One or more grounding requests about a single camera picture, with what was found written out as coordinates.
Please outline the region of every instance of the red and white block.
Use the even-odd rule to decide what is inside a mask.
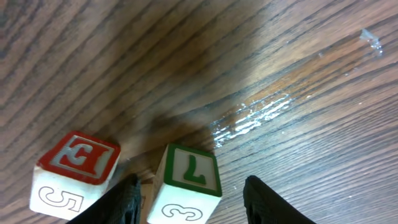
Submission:
[[[72,131],[34,167],[30,209],[71,220],[106,191],[120,147]]]

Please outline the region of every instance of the red face of block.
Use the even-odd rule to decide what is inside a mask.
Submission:
[[[98,185],[106,180],[119,155],[119,146],[72,131],[40,158],[37,165],[50,172]]]

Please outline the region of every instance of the red border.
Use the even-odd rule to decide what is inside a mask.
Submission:
[[[50,161],[54,158],[54,156],[61,151],[62,147],[64,145],[66,145],[66,143],[69,141],[69,139],[71,139],[73,136],[80,136],[89,140],[92,140],[94,142],[98,142],[100,144],[103,144],[105,146],[109,146],[111,148],[114,149],[114,152],[112,153],[111,157],[109,158],[108,163],[105,166],[105,169],[101,175],[101,177],[99,179],[96,179],[94,177],[89,177],[83,174],[79,174],[70,170],[66,170],[63,169],[61,167],[57,167],[54,165],[50,164]],[[111,143],[108,143],[106,141],[102,141],[98,138],[94,138],[93,136],[89,136],[87,134],[83,134],[79,131],[71,131],[70,133],[68,133],[65,137],[63,137],[61,139],[60,142],[58,142],[57,145],[55,145],[55,147],[53,149],[51,149],[49,152],[47,152],[46,154],[44,154],[44,156],[42,156],[39,161],[37,161],[36,165],[40,166],[41,168],[50,171],[50,172],[54,172],[56,174],[60,174],[63,175],[65,177],[70,177],[72,179],[75,180],[79,180],[82,182],[85,182],[87,184],[93,184],[93,185],[99,185],[102,184],[106,178],[108,177],[109,173],[111,172],[111,169],[114,165],[114,163],[116,162],[116,160],[118,159],[120,155],[120,147]]]

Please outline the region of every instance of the wooden surface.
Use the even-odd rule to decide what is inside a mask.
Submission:
[[[395,0],[2,0],[1,223],[29,210],[35,161],[70,130],[150,179],[165,145],[213,151],[246,223],[257,175],[317,223],[398,223]],[[361,41],[380,37],[381,56]]]

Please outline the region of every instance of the wood grain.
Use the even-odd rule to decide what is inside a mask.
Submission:
[[[121,145],[114,181],[150,179],[168,142],[214,151],[224,197],[209,223],[247,222],[251,174],[317,223],[398,222],[397,1],[8,0],[0,11],[2,223],[65,222],[28,204],[35,161],[74,129]],[[243,134],[245,118],[258,123]]]

